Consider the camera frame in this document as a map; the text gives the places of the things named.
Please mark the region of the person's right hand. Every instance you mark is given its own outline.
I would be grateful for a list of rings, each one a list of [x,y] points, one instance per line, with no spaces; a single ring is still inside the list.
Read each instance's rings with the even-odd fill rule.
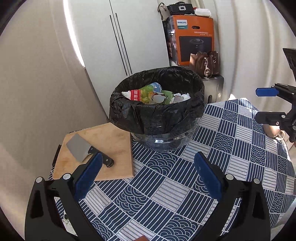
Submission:
[[[283,140],[285,138],[285,132],[282,131],[279,126],[270,126],[264,124],[263,129],[265,134],[271,138],[277,138],[279,140]]]

